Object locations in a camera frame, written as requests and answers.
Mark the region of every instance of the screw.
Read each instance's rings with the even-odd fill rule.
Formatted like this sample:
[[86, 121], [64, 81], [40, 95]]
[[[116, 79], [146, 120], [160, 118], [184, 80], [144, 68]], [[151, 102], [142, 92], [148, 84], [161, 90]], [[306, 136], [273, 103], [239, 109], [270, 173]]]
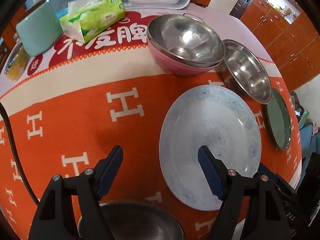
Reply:
[[261, 175], [261, 180], [263, 181], [268, 181], [269, 178], [266, 175]]
[[57, 180], [60, 179], [60, 175], [59, 175], [59, 174], [56, 174], [56, 175], [54, 175], [54, 176], [52, 177], [52, 179], [53, 179], [54, 181], [57, 181]]
[[85, 171], [84, 171], [84, 174], [85, 175], [91, 175], [93, 173], [93, 169], [86, 169]]
[[230, 176], [236, 176], [237, 175], [237, 172], [235, 170], [228, 170], [228, 174]]

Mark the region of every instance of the tablecloth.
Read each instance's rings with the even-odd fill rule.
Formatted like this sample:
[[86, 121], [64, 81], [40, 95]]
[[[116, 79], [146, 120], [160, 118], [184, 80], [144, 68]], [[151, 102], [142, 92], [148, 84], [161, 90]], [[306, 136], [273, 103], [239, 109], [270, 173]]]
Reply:
[[[259, 57], [290, 112], [292, 139], [287, 150], [276, 147], [261, 105], [242, 97], [260, 128], [261, 162], [294, 187], [301, 173], [300, 134], [285, 83], [265, 49], [238, 19], [209, 8], [190, 4], [179, 11], [129, 11], [125, 19], [87, 44], [63, 36], [46, 53], [31, 58], [17, 83], [2, 71], [0, 99], [10, 116], [23, 169], [38, 198], [54, 174], [78, 175], [120, 145], [124, 161], [101, 202], [157, 206], [181, 223], [186, 240], [204, 239], [217, 211], [189, 208], [170, 192], [160, 169], [159, 136], [167, 111], [182, 93], [223, 82], [215, 70], [181, 77], [166, 73], [153, 60], [146, 28], [151, 19], [165, 13], [195, 15], [221, 39], [236, 40]], [[18, 236], [26, 240], [36, 206], [17, 171], [3, 121], [0, 155], [0, 204]], [[73, 200], [77, 221], [81, 214], [76, 198]]]

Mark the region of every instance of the green tissue package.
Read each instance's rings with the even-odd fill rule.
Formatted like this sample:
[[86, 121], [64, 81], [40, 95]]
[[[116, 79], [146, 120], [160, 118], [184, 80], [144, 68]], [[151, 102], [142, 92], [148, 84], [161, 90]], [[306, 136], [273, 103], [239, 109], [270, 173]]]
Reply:
[[69, 3], [68, 14], [60, 18], [64, 34], [87, 43], [124, 17], [121, 0], [76, 0]]

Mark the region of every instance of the metal bowl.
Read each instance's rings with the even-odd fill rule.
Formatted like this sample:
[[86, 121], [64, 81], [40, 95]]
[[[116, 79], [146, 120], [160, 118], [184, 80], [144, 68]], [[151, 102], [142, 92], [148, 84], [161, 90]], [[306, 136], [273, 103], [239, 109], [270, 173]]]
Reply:
[[231, 90], [239, 88], [260, 104], [272, 99], [269, 76], [256, 56], [242, 44], [224, 40], [226, 55], [220, 65], [225, 85]]
[[148, 25], [150, 43], [180, 63], [195, 67], [218, 65], [225, 47], [217, 33], [207, 25], [183, 15], [161, 15]]
[[[101, 209], [115, 240], [184, 239], [177, 220], [160, 209], [134, 203], [102, 204]], [[82, 217], [78, 231], [82, 239], [89, 240]]]

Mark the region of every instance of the pink bowl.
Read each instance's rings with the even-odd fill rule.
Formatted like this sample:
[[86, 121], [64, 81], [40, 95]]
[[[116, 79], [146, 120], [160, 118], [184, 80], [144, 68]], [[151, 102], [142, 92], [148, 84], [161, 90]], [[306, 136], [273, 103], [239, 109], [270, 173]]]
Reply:
[[213, 67], [189, 66], [189, 65], [180, 63], [172, 58], [169, 58], [165, 54], [161, 53], [151, 44], [149, 40], [148, 40], [148, 46], [153, 58], [160, 65], [160, 67], [176, 75], [195, 76], [202, 73], [206, 73], [216, 67], [216, 66], [213, 66]]

